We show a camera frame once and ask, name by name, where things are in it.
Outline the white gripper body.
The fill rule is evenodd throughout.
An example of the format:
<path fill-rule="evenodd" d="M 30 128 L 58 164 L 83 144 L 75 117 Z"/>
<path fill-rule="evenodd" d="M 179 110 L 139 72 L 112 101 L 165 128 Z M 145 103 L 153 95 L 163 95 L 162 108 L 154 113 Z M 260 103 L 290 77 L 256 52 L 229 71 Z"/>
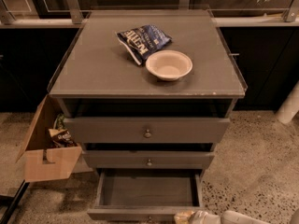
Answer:
<path fill-rule="evenodd" d="M 221 224 L 221 217 L 206 211 L 197 211 L 190 217 L 190 224 Z"/>

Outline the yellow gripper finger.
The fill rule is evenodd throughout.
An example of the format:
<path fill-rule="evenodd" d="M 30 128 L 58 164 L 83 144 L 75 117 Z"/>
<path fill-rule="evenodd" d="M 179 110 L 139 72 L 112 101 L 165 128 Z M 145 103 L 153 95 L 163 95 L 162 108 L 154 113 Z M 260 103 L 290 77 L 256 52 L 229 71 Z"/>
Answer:
<path fill-rule="evenodd" d="M 193 216 L 194 211 L 182 211 L 174 215 L 174 220 L 176 224 L 190 224 L 191 217 Z"/>

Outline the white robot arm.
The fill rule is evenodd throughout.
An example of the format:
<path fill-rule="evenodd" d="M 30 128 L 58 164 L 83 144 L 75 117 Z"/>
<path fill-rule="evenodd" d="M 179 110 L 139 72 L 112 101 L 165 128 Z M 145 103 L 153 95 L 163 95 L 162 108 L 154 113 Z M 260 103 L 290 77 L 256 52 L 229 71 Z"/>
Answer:
<path fill-rule="evenodd" d="M 234 112 L 204 177 L 204 209 L 176 224 L 299 224 L 298 93 L 277 113 Z"/>

